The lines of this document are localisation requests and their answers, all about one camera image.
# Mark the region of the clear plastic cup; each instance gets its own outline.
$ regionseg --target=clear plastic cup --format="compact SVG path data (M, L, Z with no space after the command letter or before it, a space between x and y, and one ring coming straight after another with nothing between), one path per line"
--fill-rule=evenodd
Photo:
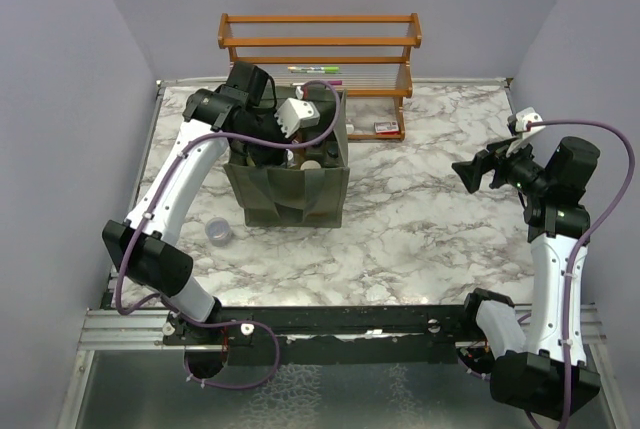
M204 226L204 232L207 234L209 242L218 247L227 245L233 237L231 226L222 217L214 217L207 222Z

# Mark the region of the white marble surface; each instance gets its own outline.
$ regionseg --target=white marble surface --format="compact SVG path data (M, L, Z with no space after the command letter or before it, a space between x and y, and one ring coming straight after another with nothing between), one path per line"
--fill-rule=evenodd
M196 89L166 89L141 194ZM351 100L348 112L368 129L391 119L391 102ZM485 181L470 195L451 170L452 162L507 137L509 114L501 87L417 85L405 104L404 142L349 145L341 229L245 227L220 160L189 210L178 247L225 305L447 304L462 302L475 287L530 302L532 264L515 191L491 191ZM226 247L211 246L205 236L213 217L232 226ZM124 301L144 293L127 283Z

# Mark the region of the wooden rack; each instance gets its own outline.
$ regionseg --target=wooden rack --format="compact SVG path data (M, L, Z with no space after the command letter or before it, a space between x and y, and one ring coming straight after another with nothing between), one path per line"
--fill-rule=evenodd
M340 28L341 25L358 24L363 28L381 29L381 25L395 24L406 28L406 34L402 36L388 35L366 36L359 34L349 34L348 36L309 36L309 37L283 37L283 36L259 36L259 37L234 37L233 27L240 25L280 25L286 28L284 33L295 32L295 24L301 25L308 30L317 29L318 25L324 24L322 33L331 29ZM422 31L418 15L383 15L383 16L230 16L222 14L220 18L220 28L218 30L218 45L221 49L229 51L229 61L233 64L236 61L251 62L258 65L324 65L324 66L348 66L350 70L339 74L326 74L323 79L339 79L343 81L343 86L348 90L350 97L378 97L392 98L394 102L396 121L400 129L399 134L350 134L351 140L371 140L371 139L398 139L405 138L405 123L403 116L403 98L411 97L413 87L411 83L410 58L411 49L420 47L422 42ZM335 55L300 55L304 50L295 51L296 54L279 54L272 48L332 48ZM388 54L367 54L362 50L359 55L348 55L346 48L397 48L397 55ZM254 48L254 54L239 55L239 50ZM262 54L256 54L255 48ZM315 76L310 74L290 74L283 72L278 74L276 70L270 71L279 84L304 82Z

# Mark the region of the orange wooden shelf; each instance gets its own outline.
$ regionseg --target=orange wooden shelf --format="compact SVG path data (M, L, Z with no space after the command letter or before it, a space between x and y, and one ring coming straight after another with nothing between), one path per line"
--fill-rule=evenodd
M323 37L234 37L233 24L302 24L313 26L314 24L362 24L364 26L377 26L380 24L406 25L406 34L398 36L323 36ZM237 61L251 62L258 65L295 65L295 64L321 64L321 65L359 65L361 73L327 74L331 79L340 79L343 86L352 97L386 97L393 98L396 120L400 134L351 134L351 140L371 139L399 139L405 137L405 124L403 115L403 98L410 97L413 91L411 84L410 58L411 49L419 48L422 43L422 30L420 20L416 13L410 15L302 15L302 16L230 16L222 14L218 30L218 45L229 51L231 64ZM389 47L401 48L401 53L396 56L388 55L238 55L239 48L305 48L305 47L336 47L336 48L376 48ZM366 80L367 66L397 66L397 73L388 78L372 76ZM274 74L277 82L284 79L291 80L292 75L278 76Z

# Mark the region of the green marker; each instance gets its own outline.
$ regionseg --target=green marker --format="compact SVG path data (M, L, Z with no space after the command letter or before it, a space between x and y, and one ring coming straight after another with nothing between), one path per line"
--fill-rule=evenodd
M294 74L339 74L339 66L297 67L290 66L289 72Z

